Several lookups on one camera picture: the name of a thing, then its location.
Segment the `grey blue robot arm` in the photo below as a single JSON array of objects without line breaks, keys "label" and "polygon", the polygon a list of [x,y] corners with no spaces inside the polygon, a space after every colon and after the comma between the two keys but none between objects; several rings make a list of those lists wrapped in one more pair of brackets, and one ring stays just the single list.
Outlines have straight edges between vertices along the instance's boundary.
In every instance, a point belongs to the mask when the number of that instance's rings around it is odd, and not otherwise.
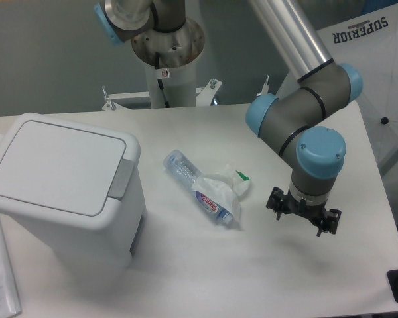
[{"label": "grey blue robot arm", "polygon": [[[251,7],[299,85],[284,98],[262,93],[245,116],[292,170],[288,191],[274,188],[267,207],[276,215],[308,219],[319,233],[335,234],[341,212],[325,206],[346,143],[322,121],[360,95],[362,78],[351,65],[335,63],[296,1],[252,1]],[[94,11],[109,40],[130,42],[147,67],[152,107],[196,104],[196,78],[174,80],[204,49],[204,33],[186,16],[184,1],[101,1]]]}]

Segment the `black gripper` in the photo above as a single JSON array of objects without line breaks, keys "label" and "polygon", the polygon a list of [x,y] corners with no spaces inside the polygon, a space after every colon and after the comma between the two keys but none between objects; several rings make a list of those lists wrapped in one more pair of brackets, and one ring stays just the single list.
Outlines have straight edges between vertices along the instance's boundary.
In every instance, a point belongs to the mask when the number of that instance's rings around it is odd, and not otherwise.
[{"label": "black gripper", "polygon": [[327,201],[319,204],[312,203],[306,199],[296,200],[290,192],[287,195],[283,190],[274,187],[266,203],[266,208],[276,214],[276,220],[281,218],[282,214],[295,214],[304,219],[308,219],[313,225],[318,227],[317,236],[322,233],[335,235],[338,229],[338,223],[341,217],[341,210],[326,210]]}]

